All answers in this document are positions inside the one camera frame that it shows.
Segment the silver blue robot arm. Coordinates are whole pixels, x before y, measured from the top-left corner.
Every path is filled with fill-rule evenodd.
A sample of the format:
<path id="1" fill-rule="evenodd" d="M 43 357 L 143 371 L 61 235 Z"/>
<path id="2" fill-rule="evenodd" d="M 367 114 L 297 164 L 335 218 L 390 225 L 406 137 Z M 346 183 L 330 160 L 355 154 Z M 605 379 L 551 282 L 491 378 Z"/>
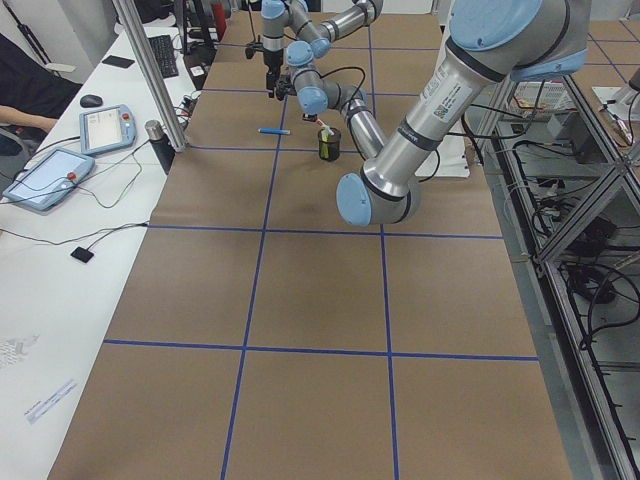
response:
<path id="1" fill-rule="evenodd" d="M 284 1 L 279 8 L 296 35 L 286 56 L 300 106 L 310 115 L 338 111 L 366 157 L 336 190 L 341 217 L 356 226 L 399 223 L 417 210 L 417 170 L 486 86 L 505 77 L 543 81 L 579 70 L 591 14 L 588 1 L 455 2 L 442 62 L 386 137 L 362 91 L 322 79 L 314 65 L 333 41 L 370 25 L 381 7 L 379 1 L 356 1 L 319 25 L 302 1 Z"/>
<path id="2" fill-rule="evenodd" d="M 266 88 L 270 98 L 275 96 L 276 83 L 284 64 L 285 29 L 295 40 L 310 44 L 315 58 L 322 58 L 335 41 L 358 29 L 371 25 L 382 13 L 382 0 L 353 1 L 348 10 L 334 17 L 314 23 L 306 1 L 266 0 L 261 4 L 263 63 L 267 67 Z"/>

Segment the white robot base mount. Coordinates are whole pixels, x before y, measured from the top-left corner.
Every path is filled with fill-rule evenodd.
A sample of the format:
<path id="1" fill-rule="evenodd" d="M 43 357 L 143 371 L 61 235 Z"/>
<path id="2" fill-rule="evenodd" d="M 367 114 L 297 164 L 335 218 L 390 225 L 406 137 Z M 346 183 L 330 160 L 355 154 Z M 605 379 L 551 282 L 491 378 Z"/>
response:
<path id="1" fill-rule="evenodd" d="M 418 178 L 468 178 L 469 166 L 465 155 L 464 138 L 447 135 L 436 152 L 429 154 L 417 169 Z"/>

